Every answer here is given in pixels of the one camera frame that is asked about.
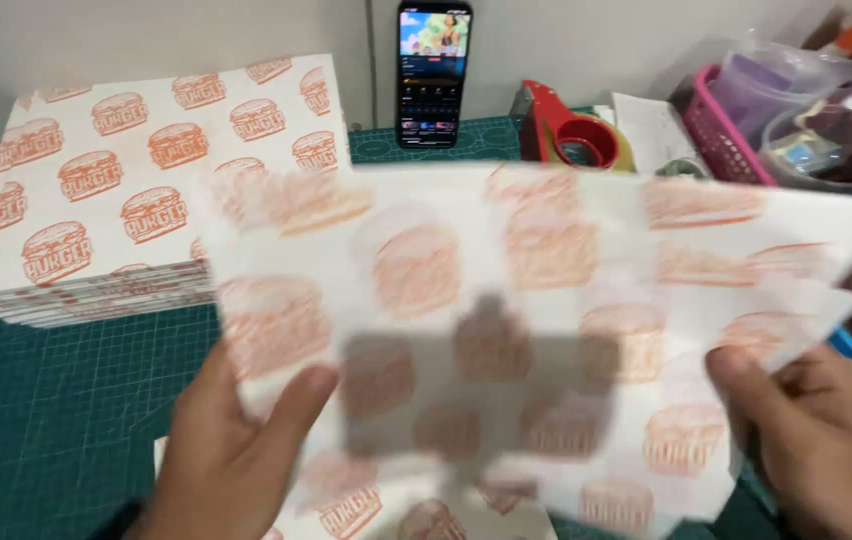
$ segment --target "stack of burger paper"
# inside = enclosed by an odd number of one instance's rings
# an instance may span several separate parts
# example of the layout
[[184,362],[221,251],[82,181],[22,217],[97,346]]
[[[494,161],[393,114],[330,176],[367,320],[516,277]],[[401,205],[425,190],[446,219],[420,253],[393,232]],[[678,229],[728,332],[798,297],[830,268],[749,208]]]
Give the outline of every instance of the stack of burger paper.
[[0,141],[0,318],[212,302],[192,178],[349,166],[330,55],[21,98]]

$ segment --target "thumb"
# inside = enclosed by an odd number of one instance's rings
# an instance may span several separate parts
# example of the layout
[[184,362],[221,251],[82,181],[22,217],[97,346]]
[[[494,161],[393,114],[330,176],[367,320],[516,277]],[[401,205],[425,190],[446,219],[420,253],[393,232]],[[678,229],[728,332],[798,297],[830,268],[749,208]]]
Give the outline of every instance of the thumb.
[[761,436],[779,440],[797,436],[803,412],[748,352],[738,347],[710,350],[706,369],[716,387],[728,394],[732,407],[756,424]]
[[314,365],[290,380],[269,419],[260,428],[238,460],[241,470],[254,482],[285,486],[300,454],[300,446],[336,389],[335,368]]

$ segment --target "table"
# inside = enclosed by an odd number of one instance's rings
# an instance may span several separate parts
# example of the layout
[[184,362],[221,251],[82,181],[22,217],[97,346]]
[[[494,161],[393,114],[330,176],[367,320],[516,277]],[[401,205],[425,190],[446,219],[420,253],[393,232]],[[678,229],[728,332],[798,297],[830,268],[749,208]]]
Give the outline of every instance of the table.
[[[462,122],[451,150],[405,151],[391,129],[350,133],[354,164],[518,160],[509,117]],[[0,539],[80,539],[153,485],[173,399],[219,335],[212,305],[40,330],[0,322]],[[776,539],[746,471],[720,520],[674,540]],[[553,517],[564,540],[613,538]]]

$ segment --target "paper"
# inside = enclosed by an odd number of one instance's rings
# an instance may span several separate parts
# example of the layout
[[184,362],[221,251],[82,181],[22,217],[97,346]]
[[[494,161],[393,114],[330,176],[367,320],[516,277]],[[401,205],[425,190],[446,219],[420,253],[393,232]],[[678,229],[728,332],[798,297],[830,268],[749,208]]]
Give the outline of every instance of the paper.
[[651,175],[680,158],[700,158],[672,104],[613,93],[616,127],[632,149],[639,174]]
[[[169,437],[153,443],[156,477]],[[521,489],[470,486],[449,491],[434,475],[363,486],[339,503],[308,512],[286,504],[263,540],[336,538],[522,538],[556,540],[543,507]]]
[[522,163],[191,193],[245,409],[338,366],[298,508],[432,475],[642,538],[714,519],[740,459],[706,353],[776,370],[852,314],[848,197]]
[[350,168],[330,55],[21,98],[0,141],[0,318],[48,327],[208,303],[184,191],[267,167]]

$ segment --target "red tape dispenser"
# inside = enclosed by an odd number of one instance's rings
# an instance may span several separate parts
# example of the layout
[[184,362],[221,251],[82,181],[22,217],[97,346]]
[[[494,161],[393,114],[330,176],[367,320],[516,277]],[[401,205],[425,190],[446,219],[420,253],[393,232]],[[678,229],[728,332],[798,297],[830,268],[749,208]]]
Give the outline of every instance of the red tape dispenser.
[[608,169],[619,159],[616,133],[570,110],[546,84],[523,80],[509,116],[519,134],[519,155],[527,162]]

